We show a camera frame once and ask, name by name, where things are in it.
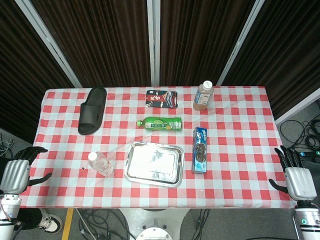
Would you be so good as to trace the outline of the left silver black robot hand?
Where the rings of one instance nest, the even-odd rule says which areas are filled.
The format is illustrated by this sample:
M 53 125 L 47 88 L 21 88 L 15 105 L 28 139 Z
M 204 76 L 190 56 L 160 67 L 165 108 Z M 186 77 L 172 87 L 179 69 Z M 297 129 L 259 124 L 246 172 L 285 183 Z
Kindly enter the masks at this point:
M 0 158 L 0 193 L 20 195 L 27 187 L 47 181 L 52 173 L 36 179 L 30 179 L 31 165 L 40 153 L 48 150 L 41 146 L 30 146 L 20 150 L 12 159 Z

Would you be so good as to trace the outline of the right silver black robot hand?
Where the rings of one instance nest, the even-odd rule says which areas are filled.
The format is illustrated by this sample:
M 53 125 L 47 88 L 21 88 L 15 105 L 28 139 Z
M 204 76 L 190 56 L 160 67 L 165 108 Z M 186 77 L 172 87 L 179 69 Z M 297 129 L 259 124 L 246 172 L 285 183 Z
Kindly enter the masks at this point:
M 268 181 L 271 186 L 280 192 L 288 194 L 297 202 L 314 200 L 317 196 L 316 187 L 312 174 L 306 168 L 301 154 L 283 145 L 274 150 L 279 157 L 286 186 L 280 186 L 270 178 Z

